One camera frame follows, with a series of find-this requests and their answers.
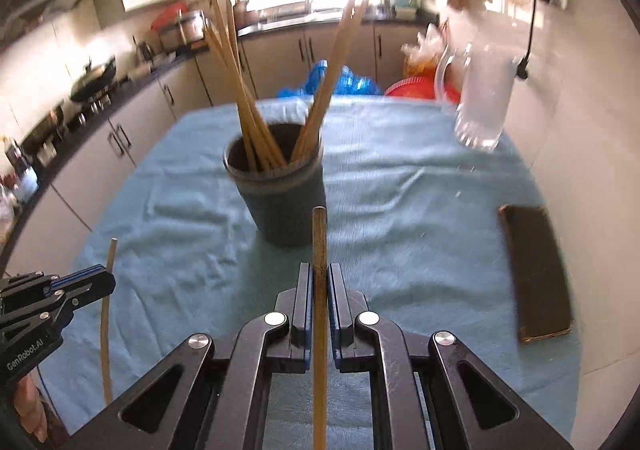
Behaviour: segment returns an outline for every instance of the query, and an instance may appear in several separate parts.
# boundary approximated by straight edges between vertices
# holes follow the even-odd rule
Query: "cooking pot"
[[[47,112],[47,115],[34,126],[33,130],[24,138],[20,148],[30,156],[36,155],[42,144],[56,131],[56,128],[62,125],[64,114],[62,111],[62,103]]]
[[[98,67],[91,67],[91,60],[84,66],[85,73],[71,87],[70,99],[76,103],[85,102],[96,92],[104,89],[116,75],[116,58],[112,56],[108,62]]]
[[[203,39],[202,28],[205,21],[204,13],[201,10],[188,13],[179,12],[174,21],[158,30],[164,51],[172,52]]]

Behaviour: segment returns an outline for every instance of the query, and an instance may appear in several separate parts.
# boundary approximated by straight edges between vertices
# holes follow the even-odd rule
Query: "red bowl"
[[[460,102],[460,93],[455,88],[445,84],[444,90],[452,104],[457,105]],[[433,80],[421,76],[406,78],[394,83],[386,90],[385,96],[407,97],[409,99],[436,99]]]

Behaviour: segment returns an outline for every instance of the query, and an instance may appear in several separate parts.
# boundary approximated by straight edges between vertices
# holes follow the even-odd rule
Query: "blue tablecloth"
[[[308,102],[272,100],[268,120],[302,121]],[[456,143],[453,117],[425,102],[335,97],[324,120],[329,260],[346,285],[402,329],[446,328],[569,437],[577,399],[577,336],[521,346],[508,253],[496,210],[540,195],[503,137],[490,155]],[[191,113],[126,181],[76,260],[104,263],[119,239],[111,298],[114,394],[189,334],[238,331],[293,287],[310,248],[266,244],[222,165],[238,133],[235,107]],[[103,407],[99,305],[78,311],[42,365],[74,432]],[[369,379],[331,365],[329,448],[372,448]],[[274,377],[264,448],[311,448],[311,376]]]

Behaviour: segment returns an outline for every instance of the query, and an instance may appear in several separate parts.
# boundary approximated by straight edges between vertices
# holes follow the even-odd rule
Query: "person's hand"
[[[38,389],[29,374],[18,382],[18,388],[14,394],[14,406],[23,428],[44,443],[47,438],[47,417],[44,414]]]

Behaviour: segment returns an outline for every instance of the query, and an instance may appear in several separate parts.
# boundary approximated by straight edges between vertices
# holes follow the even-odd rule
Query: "wall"
[[[450,14],[457,46],[508,43],[528,22]],[[572,444],[596,449],[640,382],[640,36],[618,0],[543,7],[530,78],[506,130],[544,195],[575,294],[582,378]]]
[[[135,61],[132,35],[145,37],[160,11],[149,10],[101,30],[93,0],[82,0],[73,11],[12,44],[0,54],[0,135],[21,141],[47,110],[68,100],[89,58],[100,64],[114,54],[116,76],[126,74]],[[0,155],[0,174],[9,169],[8,160]]]

